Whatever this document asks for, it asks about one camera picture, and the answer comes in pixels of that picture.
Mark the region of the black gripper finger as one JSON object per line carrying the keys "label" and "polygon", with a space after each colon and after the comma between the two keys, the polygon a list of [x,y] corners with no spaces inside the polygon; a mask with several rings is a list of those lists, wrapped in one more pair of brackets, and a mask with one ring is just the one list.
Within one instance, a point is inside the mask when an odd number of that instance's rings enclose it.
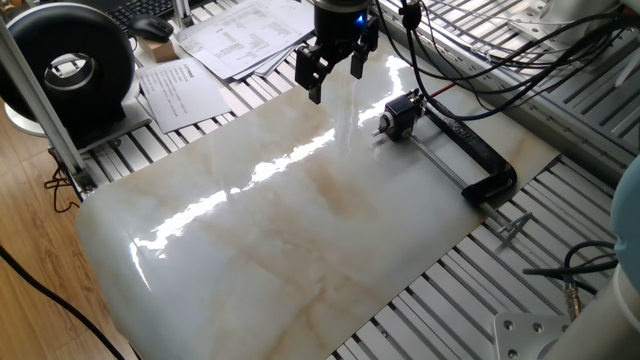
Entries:
{"label": "black gripper finger", "polygon": [[324,44],[301,45],[296,49],[295,81],[308,91],[309,99],[316,105],[321,103],[322,83],[333,69],[325,58],[327,51]]}
{"label": "black gripper finger", "polygon": [[364,64],[369,54],[377,50],[379,44],[379,19],[371,17],[359,40],[353,45],[350,73],[356,79],[361,79]]}

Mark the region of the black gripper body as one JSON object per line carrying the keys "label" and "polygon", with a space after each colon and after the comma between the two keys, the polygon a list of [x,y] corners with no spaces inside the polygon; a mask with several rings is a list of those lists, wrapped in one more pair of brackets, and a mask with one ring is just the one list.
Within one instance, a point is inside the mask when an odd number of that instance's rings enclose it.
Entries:
{"label": "black gripper body", "polygon": [[367,27],[370,0],[315,0],[316,46],[323,58],[345,58]]}

